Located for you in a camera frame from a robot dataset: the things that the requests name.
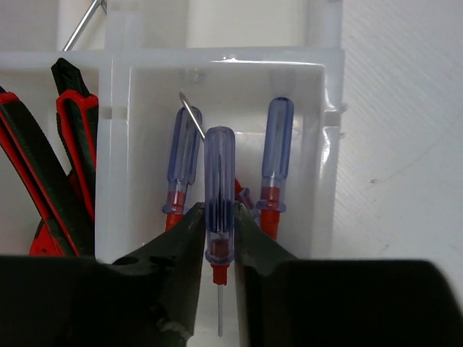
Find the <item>yellow screwdriver short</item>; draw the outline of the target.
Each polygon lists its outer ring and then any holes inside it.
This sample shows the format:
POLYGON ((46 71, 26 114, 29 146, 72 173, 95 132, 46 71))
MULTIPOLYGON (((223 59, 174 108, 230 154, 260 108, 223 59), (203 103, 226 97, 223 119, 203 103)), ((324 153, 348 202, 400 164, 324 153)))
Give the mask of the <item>yellow screwdriver short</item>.
POLYGON ((85 28, 88 26, 89 22, 95 15, 98 8, 102 8, 105 14, 107 14, 107 1, 105 0, 93 0, 91 1, 89 7, 86 9, 84 15, 78 22, 76 28, 70 35, 69 39, 67 40, 66 44, 63 47, 63 51, 71 51, 75 44, 78 42, 80 36, 83 34, 85 28))

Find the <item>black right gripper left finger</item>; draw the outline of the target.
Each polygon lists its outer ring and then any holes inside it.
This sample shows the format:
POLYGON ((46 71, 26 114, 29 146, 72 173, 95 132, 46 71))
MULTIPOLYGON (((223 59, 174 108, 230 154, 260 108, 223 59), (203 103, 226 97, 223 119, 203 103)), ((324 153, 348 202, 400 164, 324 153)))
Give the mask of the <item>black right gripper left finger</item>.
POLYGON ((3 346, 185 346, 193 336, 205 206, 104 264, 90 257, 3 256, 3 346))

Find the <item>blue screwdriver horizontal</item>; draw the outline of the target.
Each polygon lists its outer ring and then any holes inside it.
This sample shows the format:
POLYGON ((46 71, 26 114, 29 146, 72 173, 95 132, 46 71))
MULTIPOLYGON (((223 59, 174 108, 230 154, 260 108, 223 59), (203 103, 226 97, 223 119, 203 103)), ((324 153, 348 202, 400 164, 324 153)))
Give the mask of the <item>blue screwdriver horizontal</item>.
POLYGON ((195 183, 197 158, 202 137, 185 107, 177 112, 167 171, 168 190, 162 208, 166 215, 165 231, 174 227, 183 217, 187 193, 195 183))

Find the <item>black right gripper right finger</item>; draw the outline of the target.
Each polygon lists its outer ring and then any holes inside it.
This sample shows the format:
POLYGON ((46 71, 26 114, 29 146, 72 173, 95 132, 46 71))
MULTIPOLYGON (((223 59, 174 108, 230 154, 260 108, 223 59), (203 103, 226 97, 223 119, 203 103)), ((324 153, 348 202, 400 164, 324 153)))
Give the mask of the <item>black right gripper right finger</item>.
POLYGON ((234 207, 242 346, 460 346, 462 311, 425 260, 302 260, 234 207))

